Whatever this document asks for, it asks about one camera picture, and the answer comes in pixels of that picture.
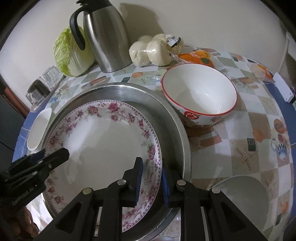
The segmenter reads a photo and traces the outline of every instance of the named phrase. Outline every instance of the metal screw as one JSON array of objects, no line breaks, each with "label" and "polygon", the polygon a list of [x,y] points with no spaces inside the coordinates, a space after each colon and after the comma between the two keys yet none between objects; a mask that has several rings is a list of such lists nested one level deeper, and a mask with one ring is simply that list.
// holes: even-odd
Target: metal screw
[{"label": "metal screw", "polygon": [[212,193],[219,194],[220,193],[220,189],[219,188],[212,188]]},{"label": "metal screw", "polygon": [[84,188],[82,190],[82,192],[83,192],[83,194],[88,195],[88,194],[90,194],[92,192],[92,190],[91,190],[91,188]]},{"label": "metal screw", "polygon": [[179,186],[184,186],[184,185],[186,184],[186,181],[185,181],[185,180],[178,180],[178,181],[177,181],[177,184],[178,184]]},{"label": "metal screw", "polygon": [[117,181],[117,184],[118,184],[118,185],[124,185],[124,184],[126,184],[126,180],[124,180],[124,179],[119,179],[119,180]]}]

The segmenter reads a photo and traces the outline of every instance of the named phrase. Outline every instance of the pink flower pattern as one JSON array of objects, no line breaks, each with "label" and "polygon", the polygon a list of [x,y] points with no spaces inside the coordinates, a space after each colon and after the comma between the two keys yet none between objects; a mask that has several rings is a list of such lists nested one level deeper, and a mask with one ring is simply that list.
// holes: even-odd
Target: pink flower pattern
[{"label": "pink flower pattern", "polygon": [[[149,162],[155,158],[155,154],[156,154],[156,148],[155,148],[156,145],[153,142],[151,142],[151,140],[149,139],[151,134],[153,134],[153,133],[150,132],[149,127],[144,126],[144,123],[146,123],[146,122],[144,122],[143,119],[139,119],[137,113],[136,113],[136,115],[133,115],[132,113],[128,112],[128,115],[126,115],[124,110],[120,109],[122,105],[124,105],[124,104],[120,103],[120,105],[118,105],[118,102],[111,102],[111,103],[107,102],[107,105],[106,105],[105,102],[100,102],[100,104],[97,104],[98,107],[95,107],[93,105],[87,106],[86,113],[91,114],[91,115],[97,115],[98,117],[101,117],[101,115],[99,113],[99,109],[104,108],[105,106],[107,106],[106,108],[109,111],[111,111],[111,113],[116,112],[116,114],[110,115],[110,119],[113,120],[114,122],[127,119],[128,123],[130,125],[132,125],[132,124],[136,123],[136,121],[137,121],[139,128],[142,130],[142,136],[144,136],[145,139],[146,139],[146,141],[144,142],[144,144],[142,146],[147,147],[148,159],[146,160],[146,165],[148,165]],[[59,144],[60,146],[63,146],[63,143],[60,142],[60,140],[59,140],[59,136],[62,133],[67,134],[70,131],[72,131],[77,125],[77,122],[73,122],[74,119],[76,120],[78,118],[84,118],[84,116],[85,116],[85,114],[84,114],[83,109],[79,109],[77,112],[75,112],[75,116],[73,116],[72,123],[67,125],[66,127],[63,127],[63,125],[61,125],[59,127],[59,129],[60,129],[59,133],[56,132],[50,138],[49,146],[53,147],[56,144]],[[64,121],[65,122],[71,122],[71,116],[65,118]],[[154,196],[156,194],[157,187],[158,187],[158,184],[159,184],[159,178],[156,180],[156,176],[154,174],[154,171],[157,171],[157,169],[159,168],[157,163],[153,162],[153,163],[149,164],[149,165],[152,165],[151,166],[152,167],[152,172],[150,172],[150,171],[148,172],[149,178],[145,177],[145,179],[146,178],[149,179],[144,184],[146,186],[146,188],[142,188],[141,191],[140,191],[140,196],[143,199],[141,205],[139,207],[137,206],[137,207],[132,208],[129,211],[123,213],[123,219],[128,219],[128,220],[124,221],[123,224],[122,224],[123,230],[127,230],[130,227],[132,227],[135,224],[135,222],[137,222],[135,220],[135,218],[136,217],[141,217],[147,211],[147,209],[146,209],[147,206],[151,205],[151,202],[153,201],[153,198],[154,198]],[[50,185],[50,187],[48,187],[48,189],[47,189],[47,193],[51,194],[51,196],[49,196],[49,199],[53,199],[55,201],[55,204],[61,205],[60,207],[63,208],[66,205],[63,202],[64,197],[60,196],[60,195],[57,195],[57,194],[54,195],[54,193],[55,193],[55,187],[54,187],[55,183],[53,182],[53,179],[48,178],[46,180],[46,185],[47,186]]]}]

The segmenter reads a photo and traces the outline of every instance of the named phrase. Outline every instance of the metal basin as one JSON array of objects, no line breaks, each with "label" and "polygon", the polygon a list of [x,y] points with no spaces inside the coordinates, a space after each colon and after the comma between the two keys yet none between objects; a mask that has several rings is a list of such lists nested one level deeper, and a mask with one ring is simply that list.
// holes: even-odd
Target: metal basin
[{"label": "metal basin", "polygon": [[[158,137],[162,157],[169,166],[177,171],[183,179],[191,177],[191,153],[185,129],[170,104],[155,92],[140,85],[130,83],[109,83],[82,92],[68,102],[49,125],[42,148],[46,144],[59,122],[75,108],[94,100],[113,99],[123,101],[138,109],[152,124]],[[57,213],[46,205],[52,216]],[[122,234],[122,240],[151,240],[162,232],[173,220],[179,208],[167,208],[163,202],[163,192],[160,187],[157,197],[144,218],[133,228]]]}]

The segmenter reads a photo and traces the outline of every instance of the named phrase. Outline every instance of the round table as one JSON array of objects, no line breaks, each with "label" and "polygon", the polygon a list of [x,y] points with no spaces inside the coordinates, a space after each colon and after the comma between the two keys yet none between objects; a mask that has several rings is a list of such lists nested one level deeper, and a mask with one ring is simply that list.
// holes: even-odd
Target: round table
[{"label": "round table", "polygon": [[[284,102],[275,85],[263,82],[271,82],[273,76],[264,66],[237,54],[203,50],[210,54],[215,69],[224,73],[235,85],[238,102],[229,115],[212,127],[185,127],[192,152],[191,182],[198,188],[209,190],[218,182],[235,175],[248,175],[259,180],[266,189],[269,201],[262,233],[270,241],[277,240],[288,224],[293,205],[292,153],[295,149],[290,143],[296,142],[296,129],[292,124],[296,120],[296,112],[292,105]],[[131,64],[113,73],[103,73],[98,66],[93,66],[83,76],[65,78],[43,108],[51,107],[56,114],[82,91],[111,82],[139,84],[164,97],[160,79],[167,68],[169,66],[136,67]],[[37,114],[30,113],[25,121],[16,144],[14,160],[29,154],[26,140]],[[280,144],[287,149],[285,155],[279,154]],[[28,209],[41,230],[52,220],[41,196],[33,200]],[[157,237],[179,240],[179,235],[180,215],[177,215]]]}]

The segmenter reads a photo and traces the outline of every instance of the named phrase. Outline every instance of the green cabbage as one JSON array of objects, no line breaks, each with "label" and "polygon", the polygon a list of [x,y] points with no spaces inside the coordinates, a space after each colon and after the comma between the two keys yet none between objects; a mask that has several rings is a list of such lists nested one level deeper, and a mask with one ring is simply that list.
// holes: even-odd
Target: green cabbage
[{"label": "green cabbage", "polygon": [[[79,29],[85,39],[82,27]],[[58,68],[66,76],[79,76],[94,63],[94,54],[88,42],[85,41],[85,50],[81,50],[70,27],[64,29],[54,43],[54,58]]]}]

